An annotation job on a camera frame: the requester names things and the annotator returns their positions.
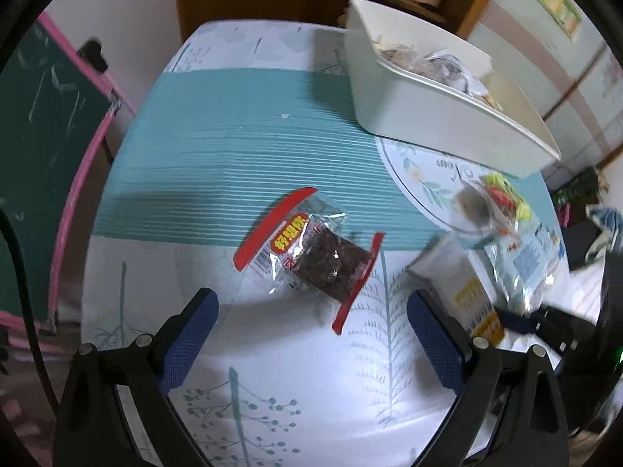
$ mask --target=striped wallpaper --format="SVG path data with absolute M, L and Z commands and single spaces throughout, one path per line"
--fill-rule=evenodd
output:
M 623 70 L 584 16 L 571 42 L 536 0 L 491 0 L 469 42 L 531 99 L 563 159 L 543 176 L 558 188 L 623 140 Z

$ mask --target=blue and white package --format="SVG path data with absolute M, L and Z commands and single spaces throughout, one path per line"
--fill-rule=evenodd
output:
M 500 235 L 485 246 L 498 289 L 509 311 L 528 314 L 537 310 L 554 284 L 564 250 L 558 234 L 548 230 L 532 213 L 518 222 L 518 237 Z

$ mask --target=brown snack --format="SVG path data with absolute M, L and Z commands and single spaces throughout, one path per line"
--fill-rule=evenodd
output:
M 297 260 L 294 274 L 338 302 L 347 300 L 371 253 L 323 227 Z

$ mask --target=red package edge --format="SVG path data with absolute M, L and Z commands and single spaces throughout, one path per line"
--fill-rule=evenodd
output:
M 262 245 L 278 229 L 279 224 L 284 221 L 286 216 L 304 199 L 312 196 L 318 191 L 317 188 L 306 186 L 292 191 L 279 202 L 268 215 L 262 220 L 256 229 L 251 232 L 234 255 L 234 266 L 241 272 L 255 255 L 259 252 Z
M 381 250 L 381 244 L 383 242 L 383 238 L 385 234 L 383 232 L 376 232 L 372 237 L 372 246 L 370 247 L 370 253 L 372 254 L 372 258 L 370 258 L 370 262 L 368 263 L 368 267 L 364 274 L 357 280 L 353 289 L 351 290 L 350 296 L 345 300 L 340 306 L 337 315 L 335 316 L 335 320 L 331 325 L 331 328 L 337 335 L 342 335 L 342 328 L 344 327 L 344 323 L 347 320 L 348 313 L 350 312 L 351 307 L 353 306 L 354 300 L 359 295 L 359 292 L 363 288 L 363 285 L 366 284 L 368 277 L 370 277 L 370 272 L 372 272 L 373 267 L 376 263 L 376 258 L 379 256 L 379 251 Z

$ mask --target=red label with yellow text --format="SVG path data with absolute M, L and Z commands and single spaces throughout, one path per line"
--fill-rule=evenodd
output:
M 309 216 L 304 212 L 293 215 L 270 241 L 270 250 L 276 255 L 284 254 L 301 236 L 308 220 Z

